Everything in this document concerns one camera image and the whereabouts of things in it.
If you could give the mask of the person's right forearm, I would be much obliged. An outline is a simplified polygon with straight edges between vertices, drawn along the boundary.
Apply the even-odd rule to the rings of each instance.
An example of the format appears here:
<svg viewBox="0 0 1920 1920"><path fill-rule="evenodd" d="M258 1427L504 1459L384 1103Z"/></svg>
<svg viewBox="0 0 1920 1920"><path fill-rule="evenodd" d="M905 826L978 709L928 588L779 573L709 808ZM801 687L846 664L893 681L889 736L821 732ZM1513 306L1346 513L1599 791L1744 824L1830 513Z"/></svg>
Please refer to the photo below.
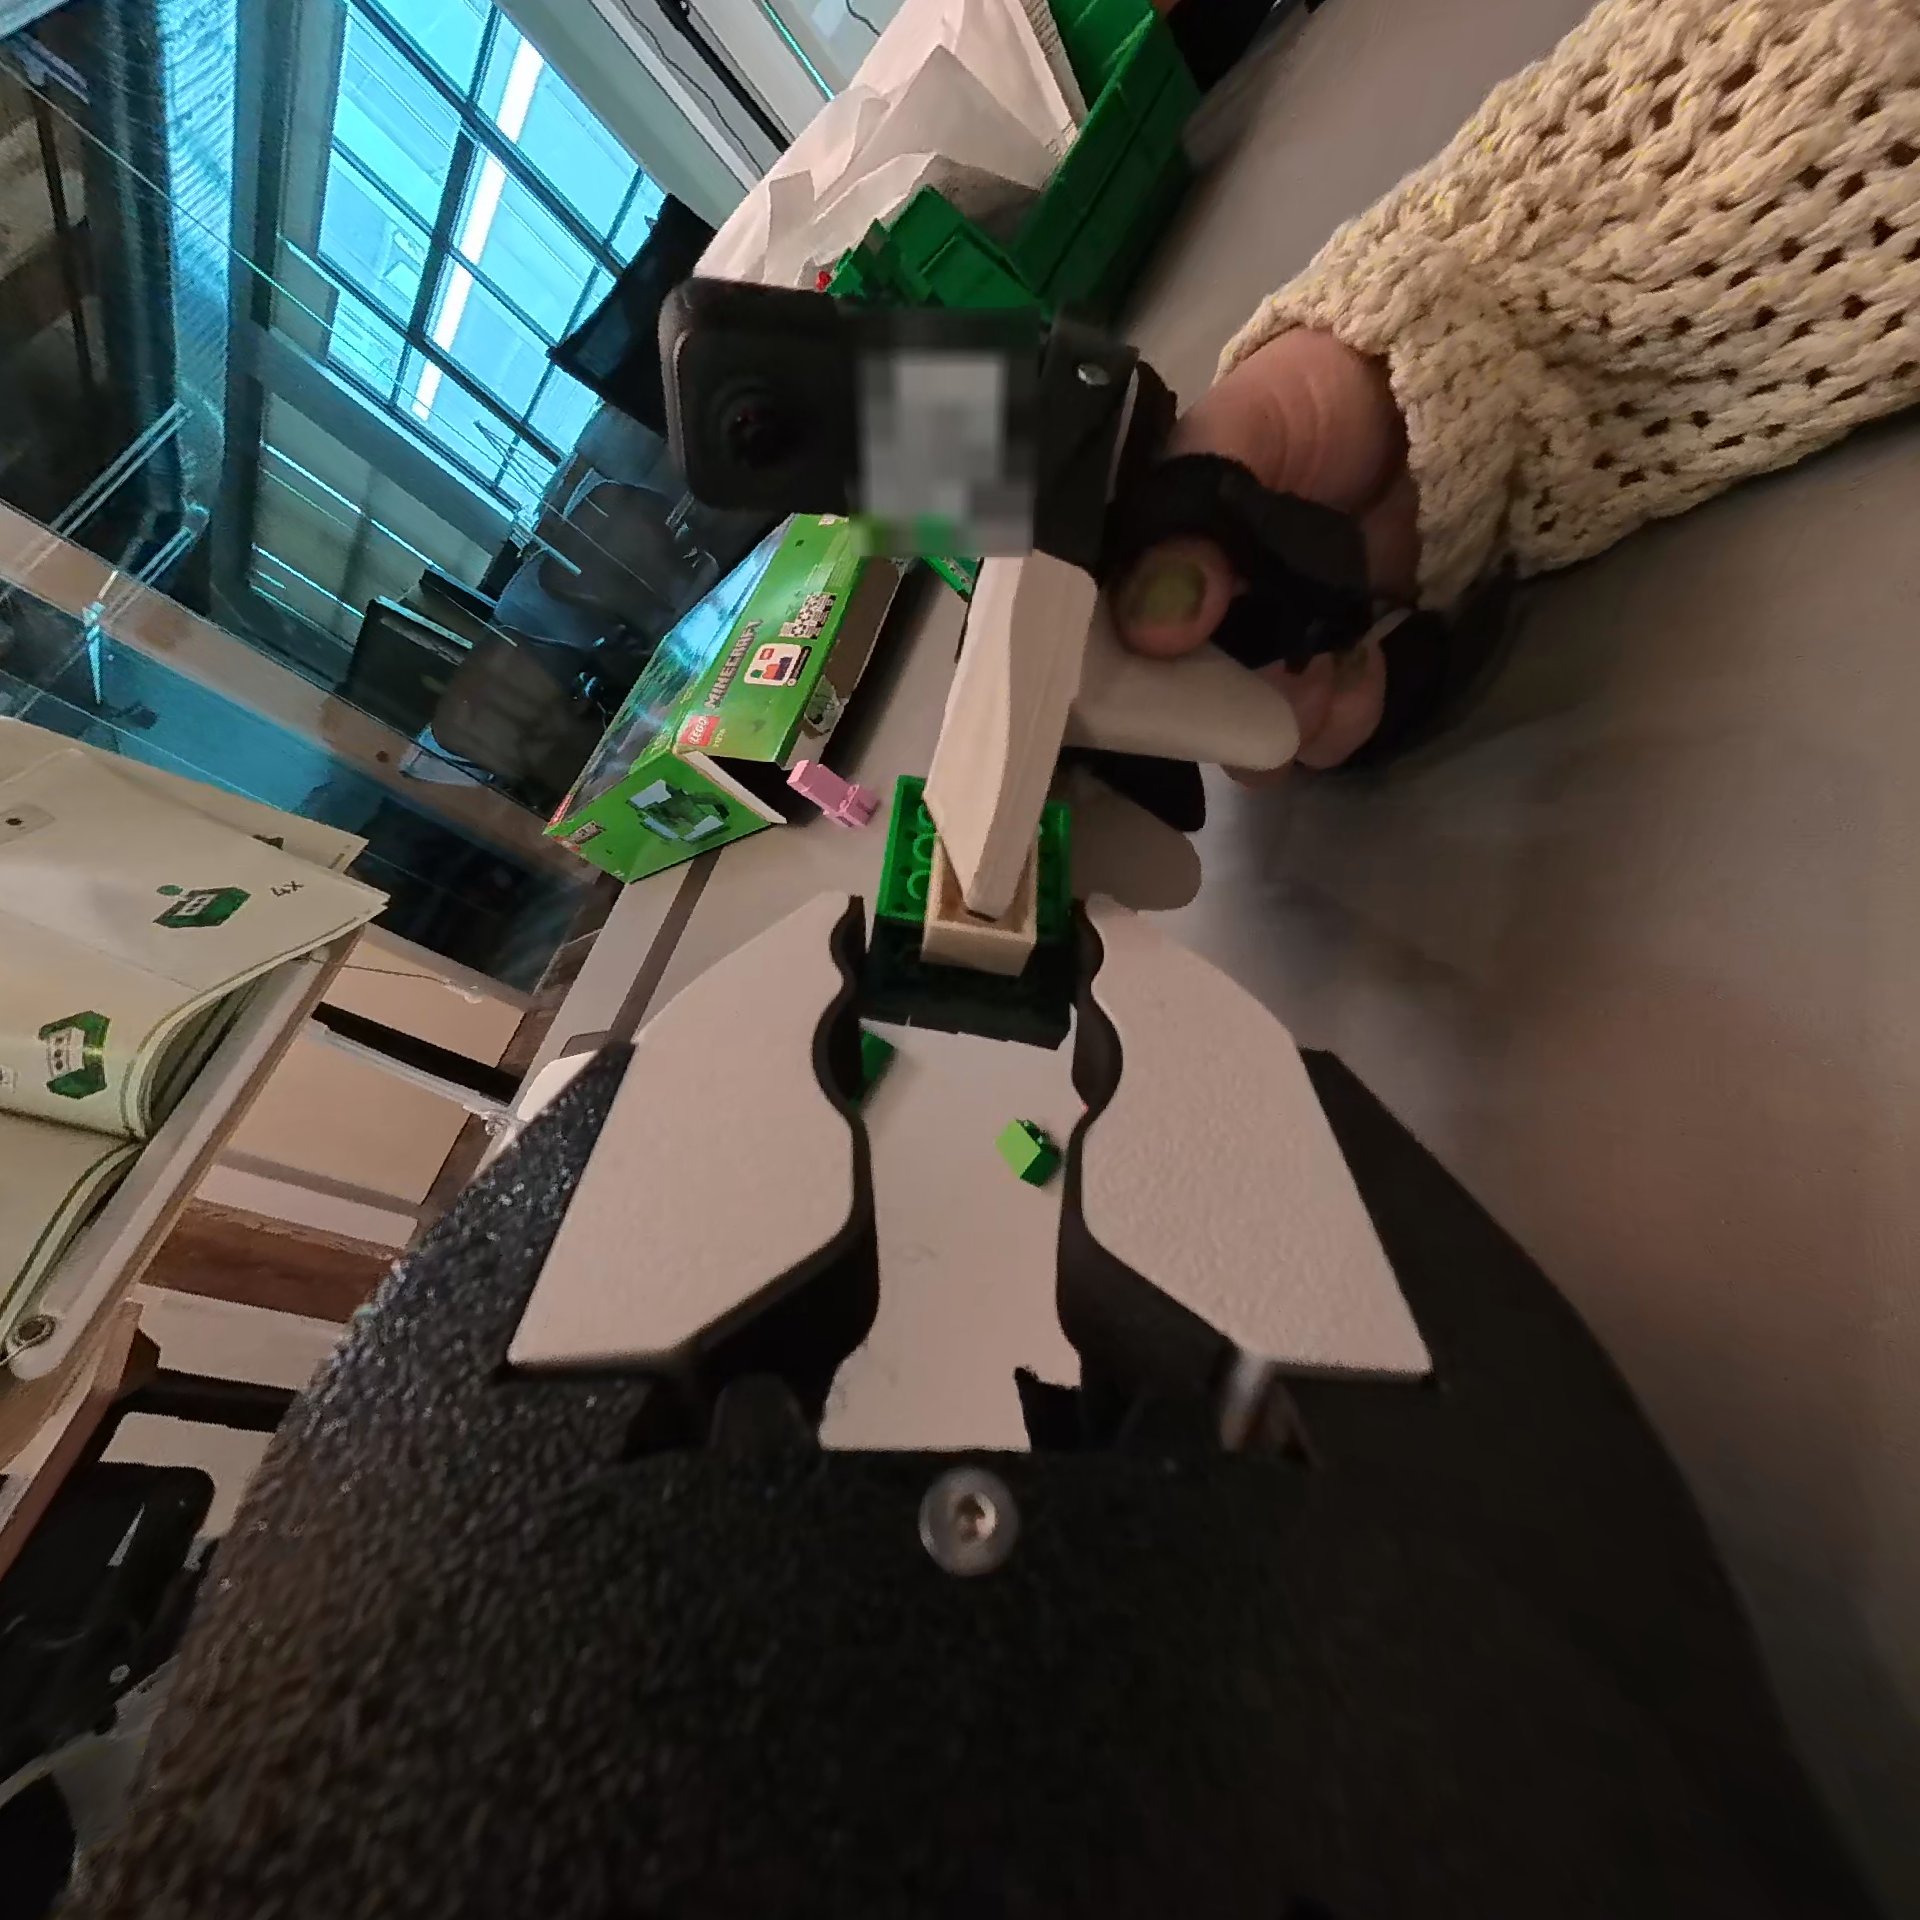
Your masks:
<svg viewBox="0 0 1920 1920"><path fill-rule="evenodd" d="M1918 399L1918 5L1599 5L1219 357L1376 359L1421 602L1590 561Z"/></svg>

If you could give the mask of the group of black mesh chairs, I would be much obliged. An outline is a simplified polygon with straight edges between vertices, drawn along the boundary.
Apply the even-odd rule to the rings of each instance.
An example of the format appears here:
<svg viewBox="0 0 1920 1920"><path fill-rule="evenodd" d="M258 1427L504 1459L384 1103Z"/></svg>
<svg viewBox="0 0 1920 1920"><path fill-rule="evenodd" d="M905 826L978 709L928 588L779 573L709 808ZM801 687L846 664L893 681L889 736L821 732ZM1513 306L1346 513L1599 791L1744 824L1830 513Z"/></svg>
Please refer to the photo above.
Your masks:
<svg viewBox="0 0 1920 1920"><path fill-rule="evenodd" d="M659 642L763 528L704 508L649 426L602 407L480 585L425 567L369 604L341 695L410 736L430 778L549 815Z"/></svg>

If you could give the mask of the pale green instruction booklet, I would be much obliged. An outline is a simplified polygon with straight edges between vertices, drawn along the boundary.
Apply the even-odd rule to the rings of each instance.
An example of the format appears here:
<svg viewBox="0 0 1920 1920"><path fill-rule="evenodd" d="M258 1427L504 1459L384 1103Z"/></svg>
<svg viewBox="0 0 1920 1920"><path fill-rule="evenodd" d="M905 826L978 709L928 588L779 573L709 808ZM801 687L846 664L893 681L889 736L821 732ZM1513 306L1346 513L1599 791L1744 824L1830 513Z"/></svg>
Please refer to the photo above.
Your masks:
<svg viewBox="0 0 1920 1920"><path fill-rule="evenodd" d="M5 1354L255 985L378 922L365 841L2 724Z"/></svg>

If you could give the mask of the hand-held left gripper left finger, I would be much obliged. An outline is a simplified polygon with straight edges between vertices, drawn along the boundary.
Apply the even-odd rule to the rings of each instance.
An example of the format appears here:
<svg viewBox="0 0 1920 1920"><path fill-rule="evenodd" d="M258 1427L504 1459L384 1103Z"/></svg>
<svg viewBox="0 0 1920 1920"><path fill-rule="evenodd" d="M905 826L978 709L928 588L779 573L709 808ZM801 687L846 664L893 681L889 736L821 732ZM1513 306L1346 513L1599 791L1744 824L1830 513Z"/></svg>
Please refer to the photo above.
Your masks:
<svg viewBox="0 0 1920 1920"><path fill-rule="evenodd" d="M520 1376L639 1376L704 1439L745 1386L816 1439L880 1306L859 1111L867 913L816 893L641 1029L509 1347Z"/></svg>

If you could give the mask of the green lego creeper figure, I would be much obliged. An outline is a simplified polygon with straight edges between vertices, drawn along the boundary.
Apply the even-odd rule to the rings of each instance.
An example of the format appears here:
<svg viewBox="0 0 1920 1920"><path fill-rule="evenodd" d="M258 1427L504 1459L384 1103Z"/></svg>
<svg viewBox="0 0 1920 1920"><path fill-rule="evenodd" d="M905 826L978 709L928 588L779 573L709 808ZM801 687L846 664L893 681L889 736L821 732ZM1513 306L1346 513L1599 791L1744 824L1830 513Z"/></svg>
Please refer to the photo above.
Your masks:
<svg viewBox="0 0 1920 1920"><path fill-rule="evenodd" d="M887 224L867 233L816 275L818 292L856 305L1001 312L1041 309L991 235L931 184Z"/></svg>

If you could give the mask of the person's right hand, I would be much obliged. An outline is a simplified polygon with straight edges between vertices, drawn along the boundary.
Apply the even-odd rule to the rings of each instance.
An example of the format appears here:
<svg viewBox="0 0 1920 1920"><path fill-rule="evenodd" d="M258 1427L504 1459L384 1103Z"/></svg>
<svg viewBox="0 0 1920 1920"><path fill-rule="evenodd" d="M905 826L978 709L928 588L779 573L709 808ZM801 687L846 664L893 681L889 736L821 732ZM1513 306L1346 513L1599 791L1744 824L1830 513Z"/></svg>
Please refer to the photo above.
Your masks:
<svg viewBox="0 0 1920 1920"><path fill-rule="evenodd" d="M1167 455L1217 455L1262 487L1351 517L1366 540L1381 608L1411 608L1421 585L1421 495L1405 418L1386 368L1326 332L1296 327L1243 355L1173 426ZM1142 555L1112 591L1121 641L1143 656L1184 656L1213 641L1242 579L1202 540ZM1299 729L1296 772L1326 772L1375 736L1386 709L1386 660L1369 639L1294 675L1271 665Z"/></svg>

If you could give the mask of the green and grey lego panel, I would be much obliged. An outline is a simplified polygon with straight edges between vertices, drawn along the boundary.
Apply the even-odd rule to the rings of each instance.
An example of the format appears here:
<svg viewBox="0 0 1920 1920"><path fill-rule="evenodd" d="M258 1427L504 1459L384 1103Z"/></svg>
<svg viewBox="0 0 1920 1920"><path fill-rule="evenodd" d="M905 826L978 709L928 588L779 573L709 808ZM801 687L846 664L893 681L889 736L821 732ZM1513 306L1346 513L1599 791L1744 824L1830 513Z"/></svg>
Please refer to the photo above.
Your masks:
<svg viewBox="0 0 1920 1920"><path fill-rule="evenodd" d="M968 907L946 847L925 803L925 778L902 776L893 793L875 929L905 932L927 964L1014 979L1072 941L1072 816L1047 803L1015 904L987 920Z"/></svg>

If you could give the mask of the green plastic crate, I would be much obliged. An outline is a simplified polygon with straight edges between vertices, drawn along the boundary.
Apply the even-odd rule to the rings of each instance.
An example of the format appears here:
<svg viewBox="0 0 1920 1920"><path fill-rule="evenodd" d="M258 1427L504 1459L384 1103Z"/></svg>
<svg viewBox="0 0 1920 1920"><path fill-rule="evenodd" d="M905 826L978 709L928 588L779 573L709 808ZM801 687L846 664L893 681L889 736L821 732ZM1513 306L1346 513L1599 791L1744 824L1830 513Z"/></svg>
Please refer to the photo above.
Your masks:
<svg viewBox="0 0 1920 1920"><path fill-rule="evenodd" d="M1014 242L1049 313L1114 321L1178 213L1200 106L1189 63L1151 3L1053 3L1088 114Z"/></svg>

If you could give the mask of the white paper bag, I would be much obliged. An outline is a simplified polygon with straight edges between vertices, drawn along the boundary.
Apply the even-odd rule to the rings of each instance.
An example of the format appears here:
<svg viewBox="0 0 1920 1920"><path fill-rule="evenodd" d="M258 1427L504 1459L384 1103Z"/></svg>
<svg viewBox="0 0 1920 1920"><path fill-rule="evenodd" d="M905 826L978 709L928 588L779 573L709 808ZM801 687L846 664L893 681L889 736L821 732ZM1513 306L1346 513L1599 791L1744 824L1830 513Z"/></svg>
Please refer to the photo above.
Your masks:
<svg viewBox="0 0 1920 1920"><path fill-rule="evenodd" d="M811 292L936 188L976 221L1034 205L1088 117L1047 3L911 3L727 217L698 279Z"/></svg>

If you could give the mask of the green toy set box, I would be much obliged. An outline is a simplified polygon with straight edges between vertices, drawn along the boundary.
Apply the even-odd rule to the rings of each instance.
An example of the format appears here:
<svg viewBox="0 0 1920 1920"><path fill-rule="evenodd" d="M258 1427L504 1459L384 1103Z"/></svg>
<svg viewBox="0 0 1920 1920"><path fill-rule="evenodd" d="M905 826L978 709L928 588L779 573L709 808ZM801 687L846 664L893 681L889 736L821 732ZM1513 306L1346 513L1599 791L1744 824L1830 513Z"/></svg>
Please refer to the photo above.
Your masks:
<svg viewBox="0 0 1920 1920"><path fill-rule="evenodd" d="M851 519L779 523L659 642L544 837L621 883L649 881L810 805L918 561L873 555Z"/></svg>

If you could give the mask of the black high-back chair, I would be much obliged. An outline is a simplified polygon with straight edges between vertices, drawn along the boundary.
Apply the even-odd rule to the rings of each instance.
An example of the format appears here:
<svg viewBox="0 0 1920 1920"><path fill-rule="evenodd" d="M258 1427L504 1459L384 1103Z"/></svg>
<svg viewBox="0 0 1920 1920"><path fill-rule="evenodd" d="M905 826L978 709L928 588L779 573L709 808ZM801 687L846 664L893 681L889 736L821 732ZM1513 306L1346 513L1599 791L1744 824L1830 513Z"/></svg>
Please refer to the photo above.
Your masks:
<svg viewBox="0 0 1920 1920"><path fill-rule="evenodd" d="M547 352L554 368L659 440L666 437L661 313L696 275L714 235L717 229L694 208L666 196L613 288L593 299L586 321Z"/></svg>

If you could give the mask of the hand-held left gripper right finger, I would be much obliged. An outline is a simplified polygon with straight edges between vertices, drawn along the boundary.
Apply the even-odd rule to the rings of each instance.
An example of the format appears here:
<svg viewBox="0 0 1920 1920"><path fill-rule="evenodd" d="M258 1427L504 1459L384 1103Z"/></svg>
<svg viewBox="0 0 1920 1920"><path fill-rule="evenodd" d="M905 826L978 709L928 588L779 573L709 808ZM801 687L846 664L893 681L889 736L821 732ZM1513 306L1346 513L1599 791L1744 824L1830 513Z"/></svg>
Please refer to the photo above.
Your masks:
<svg viewBox="0 0 1920 1920"><path fill-rule="evenodd" d="M1074 913L1059 1319L1083 1421L1243 1450L1290 1379L1421 1386L1433 1355L1286 1021L1162 923Z"/></svg>

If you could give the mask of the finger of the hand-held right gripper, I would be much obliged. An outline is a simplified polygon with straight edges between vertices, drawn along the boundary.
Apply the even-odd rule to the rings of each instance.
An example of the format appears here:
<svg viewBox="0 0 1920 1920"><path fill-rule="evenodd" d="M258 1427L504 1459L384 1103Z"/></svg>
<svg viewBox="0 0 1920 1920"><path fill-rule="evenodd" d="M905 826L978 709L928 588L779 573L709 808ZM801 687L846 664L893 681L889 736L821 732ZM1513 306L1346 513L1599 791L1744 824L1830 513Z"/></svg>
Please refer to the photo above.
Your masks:
<svg viewBox="0 0 1920 1920"><path fill-rule="evenodd" d="M1003 916L1026 859L1080 690L1098 585L1034 551L985 561L970 602L925 803L968 911Z"/></svg>

